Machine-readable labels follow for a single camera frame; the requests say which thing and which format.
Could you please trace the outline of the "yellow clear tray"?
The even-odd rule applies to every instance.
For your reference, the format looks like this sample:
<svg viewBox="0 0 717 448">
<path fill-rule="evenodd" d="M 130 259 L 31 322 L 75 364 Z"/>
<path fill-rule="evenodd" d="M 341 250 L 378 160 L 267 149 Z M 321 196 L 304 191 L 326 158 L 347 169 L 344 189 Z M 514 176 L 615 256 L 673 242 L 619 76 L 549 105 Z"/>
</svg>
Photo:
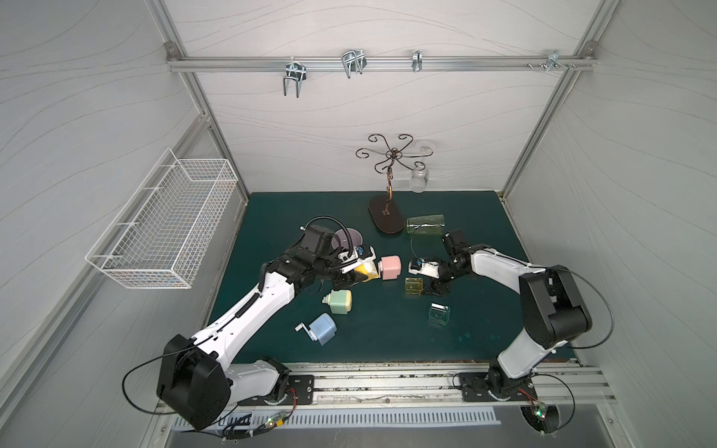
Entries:
<svg viewBox="0 0 717 448">
<path fill-rule="evenodd" d="M 424 291 L 424 280 L 418 277 L 407 277 L 404 280 L 404 292 L 409 296 L 422 295 Z"/>
</svg>

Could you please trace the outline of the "green clear tray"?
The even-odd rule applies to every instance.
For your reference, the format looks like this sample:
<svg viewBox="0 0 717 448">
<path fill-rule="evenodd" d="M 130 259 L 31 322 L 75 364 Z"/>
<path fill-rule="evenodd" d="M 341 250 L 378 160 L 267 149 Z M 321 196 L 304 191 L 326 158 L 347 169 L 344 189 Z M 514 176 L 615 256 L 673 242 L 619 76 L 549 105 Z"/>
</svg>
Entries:
<svg viewBox="0 0 717 448">
<path fill-rule="evenodd" d="M 442 304 L 433 302 L 429 308 L 429 324 L 435 327 L 445 327 L 451 315 L 451 309 Z"/>
</svg>

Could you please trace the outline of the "green pencil sharpener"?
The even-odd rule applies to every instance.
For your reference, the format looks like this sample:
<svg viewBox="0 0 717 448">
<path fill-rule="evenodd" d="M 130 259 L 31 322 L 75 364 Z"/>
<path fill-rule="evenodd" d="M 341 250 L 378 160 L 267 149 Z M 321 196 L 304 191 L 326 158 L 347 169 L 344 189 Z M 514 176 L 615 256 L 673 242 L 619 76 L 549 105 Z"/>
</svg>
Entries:
<svg viewBox="0 0 717 448">
<path fill-rule="evenodd" d="M 348 289 L 333 290 L 322 299 L 322 303 L 328 305 L 334 315 L 348 315 L 353 307 L 352 292 Z"/>
</svg>

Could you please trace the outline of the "yellow pencil sharpener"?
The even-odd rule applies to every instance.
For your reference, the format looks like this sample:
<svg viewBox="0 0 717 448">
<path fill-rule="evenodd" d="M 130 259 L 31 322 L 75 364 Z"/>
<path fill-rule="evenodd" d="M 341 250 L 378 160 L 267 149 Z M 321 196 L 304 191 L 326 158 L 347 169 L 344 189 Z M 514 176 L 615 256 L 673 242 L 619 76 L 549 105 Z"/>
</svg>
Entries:
<svg viewBox="0 0 717 448">
<path fill-rule="evenodd" d="M 362 261 L 362 264 L 358 265 L 354 269 L 354 272 L 365 276 L 363 282 L 368 282 L 380 277 L 379 270 L 374 259 L 366 259 L 365 261 Z"/>
</svg>

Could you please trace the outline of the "pink pencil sharpener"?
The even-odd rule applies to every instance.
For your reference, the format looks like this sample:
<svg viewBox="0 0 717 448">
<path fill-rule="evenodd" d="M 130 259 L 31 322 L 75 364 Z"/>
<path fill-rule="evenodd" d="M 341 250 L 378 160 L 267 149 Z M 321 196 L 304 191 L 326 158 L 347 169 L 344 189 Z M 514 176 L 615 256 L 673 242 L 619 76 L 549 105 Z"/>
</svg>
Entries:
<svg viewBox="0 0 717 448">
<path fill-rule="evenodd" d="M 401 275 L 401 258 L 399 256 L 382 257 L 378 263 L 381 279 L 396 280 Z"/>
</svg>

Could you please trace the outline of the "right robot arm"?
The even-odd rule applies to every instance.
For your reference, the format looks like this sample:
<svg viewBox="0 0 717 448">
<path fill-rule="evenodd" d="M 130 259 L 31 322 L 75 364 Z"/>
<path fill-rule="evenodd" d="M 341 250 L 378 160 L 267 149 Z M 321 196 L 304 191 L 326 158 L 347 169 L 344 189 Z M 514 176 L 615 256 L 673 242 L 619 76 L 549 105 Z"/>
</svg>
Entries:
<svg viewBox="0 0 717 448">
<path fill-rule="evenodd" d="M 531 381 L 535 368 L 556 349 L 593 327 L 575 279 L 562 265 L 541 266 L 500 253 L 491 246 L 470 245 L 462 231 L 442 237 L 448 259 L 412 259 L 409 271 L 431 279 L 428 291 L 441 295 L 462 276 L 490 279 L 517 293 L 523 328 L 513 343 L 490 363 L 485 378 L 471 388 L 496 401 L 509 401 Z"/>
</svg>

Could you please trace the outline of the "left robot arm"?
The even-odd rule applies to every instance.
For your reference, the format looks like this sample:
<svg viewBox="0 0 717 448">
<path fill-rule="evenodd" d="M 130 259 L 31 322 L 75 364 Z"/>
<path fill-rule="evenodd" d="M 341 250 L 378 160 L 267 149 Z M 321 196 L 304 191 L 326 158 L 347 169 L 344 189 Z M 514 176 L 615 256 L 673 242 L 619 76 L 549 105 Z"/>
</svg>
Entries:
<svg viewBox="0 0 717 448">
<path fill-rule="evenodd" d="M 334 232 L 317 216 L 279 256 L 261 265 L 258 283 L 224 315 L 194 336 L 174 336 L 155 358 L 161 367 L 156 395 L 195 430 L 214 424 L 232 402 L 254 397 L 280 398 L 289 382 L 289 368 L 262 358 L 241 368 L 232 363 L 269 319 L 317 280 L 349 289 L 367 280 L 358 268 L 375 261 L 372 246 L 334 248 Z"/>
</svg>

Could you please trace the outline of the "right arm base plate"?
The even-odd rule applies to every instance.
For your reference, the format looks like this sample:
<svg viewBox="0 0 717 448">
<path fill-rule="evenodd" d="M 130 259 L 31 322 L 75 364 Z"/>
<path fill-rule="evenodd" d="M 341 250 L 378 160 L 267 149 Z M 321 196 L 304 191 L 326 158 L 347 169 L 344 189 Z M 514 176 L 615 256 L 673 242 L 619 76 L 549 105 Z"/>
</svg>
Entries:
<svg viewBox="0 0 717 448">
<path fill-rule="evenodd" d="M 497 370 L 487 373 L 460 373 L 457 387 L 465 402 L 530 402 L 537 399 L 528 376 L 513 379 Z"/>
</svg>

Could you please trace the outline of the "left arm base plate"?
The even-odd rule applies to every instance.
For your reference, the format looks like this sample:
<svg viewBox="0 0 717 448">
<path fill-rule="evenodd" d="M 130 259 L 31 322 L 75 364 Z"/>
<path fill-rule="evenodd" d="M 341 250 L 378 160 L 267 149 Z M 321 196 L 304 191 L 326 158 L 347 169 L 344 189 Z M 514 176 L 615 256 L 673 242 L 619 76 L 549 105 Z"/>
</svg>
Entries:
<svg viewBox="0 0 717 448">
<path fill-rule="evenodd" d="M 315 376 L 294 374 L 280 376 L 278 385 L 265 396 L 256 396 L 240 401 L 242 407 L 248 406 L 289 406 L 310 405 L 314 402 Z"/>
</svg>

